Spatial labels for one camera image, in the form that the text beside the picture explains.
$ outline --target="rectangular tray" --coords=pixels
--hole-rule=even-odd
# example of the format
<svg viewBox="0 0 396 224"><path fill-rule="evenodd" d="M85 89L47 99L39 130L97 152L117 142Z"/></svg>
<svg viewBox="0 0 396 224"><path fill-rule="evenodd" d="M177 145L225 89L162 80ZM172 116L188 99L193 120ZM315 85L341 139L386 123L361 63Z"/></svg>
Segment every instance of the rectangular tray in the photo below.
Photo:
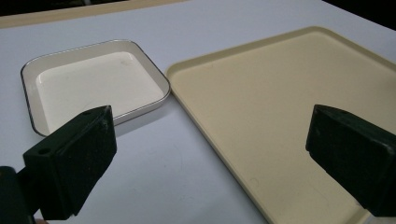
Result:
<svg viewBox="0 0 396 224"><path fill-rule="evenodd" d="M271 223L370 213L305 150L315 104L396 133L396 65L308 27L172 65L172 92Z"/></svg>
<svg viewBox="0 0 396 224"><path fill-rule="evenodd" d="M117 125L157 108L170 92L166 77L128 40L33 59L21 76L33 128L41 135L102 105L112 106Z"/></svg>

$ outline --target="tray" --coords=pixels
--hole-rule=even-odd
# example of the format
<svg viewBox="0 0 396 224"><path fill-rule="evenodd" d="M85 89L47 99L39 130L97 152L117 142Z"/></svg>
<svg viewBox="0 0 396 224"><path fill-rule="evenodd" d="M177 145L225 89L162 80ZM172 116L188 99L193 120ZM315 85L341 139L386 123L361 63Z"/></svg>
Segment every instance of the tray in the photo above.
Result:
<svg viewBox="0 0 396 224"><path fill-rule="evenodd" d="M21 77L33 128L44 136L102 105L112 106L120 124L157 108L170 92L166 77L128 40L38 57Z"/></svg>
<svg viewBox="0 0 396 224"><path fill-rule="evenodd" d="M396 133L396 65L321 27L170 66L176 98L271 223L363 223L370 213L305 150L315 104Z"/></svg>

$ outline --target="square white dish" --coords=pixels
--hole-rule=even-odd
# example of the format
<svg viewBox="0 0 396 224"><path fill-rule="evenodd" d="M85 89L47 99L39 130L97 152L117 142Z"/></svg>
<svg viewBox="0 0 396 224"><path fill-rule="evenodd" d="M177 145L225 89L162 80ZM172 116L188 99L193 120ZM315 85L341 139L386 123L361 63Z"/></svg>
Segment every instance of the square white dish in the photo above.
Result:
<svg viewBox="0 0 396 224"><path fill-rule="evenodd" d="M104 43L44 55L21 78L32 126L49 135L77 114L111 105L114 125L158 108L170 84L136 43Z"/></svg>

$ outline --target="white table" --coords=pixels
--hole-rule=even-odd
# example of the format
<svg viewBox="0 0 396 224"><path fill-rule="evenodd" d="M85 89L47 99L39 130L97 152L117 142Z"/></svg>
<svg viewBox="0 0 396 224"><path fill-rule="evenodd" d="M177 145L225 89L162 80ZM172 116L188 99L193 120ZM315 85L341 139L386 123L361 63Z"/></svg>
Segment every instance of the white table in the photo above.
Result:
<svg viewBox="0 0 396 224"><path fill-rule="evenodd" d="M319 0L191 0L0 29L0 165L19 171L22 153L42 139L20 75L37 56L129 39L165 72L181 60L313 25L396 62L396 31ZM50 223L266 223L172 95L116 133L118 153L78 216Z"/></svg>

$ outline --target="wooden strip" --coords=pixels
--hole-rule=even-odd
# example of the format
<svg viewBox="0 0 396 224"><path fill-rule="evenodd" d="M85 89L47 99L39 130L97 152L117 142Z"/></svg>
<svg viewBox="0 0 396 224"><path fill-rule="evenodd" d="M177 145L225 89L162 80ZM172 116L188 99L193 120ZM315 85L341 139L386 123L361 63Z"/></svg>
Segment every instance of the wooden strip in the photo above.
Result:
<svg viewBox="0 0 396 224"><path fill-rule="evenodd" d="M156 7L184 1L187 0L129 0L86 7L71 7L51 11L4 16L0 17L0 28L31 25L50 21L70 20L143 7Z"/></svg>

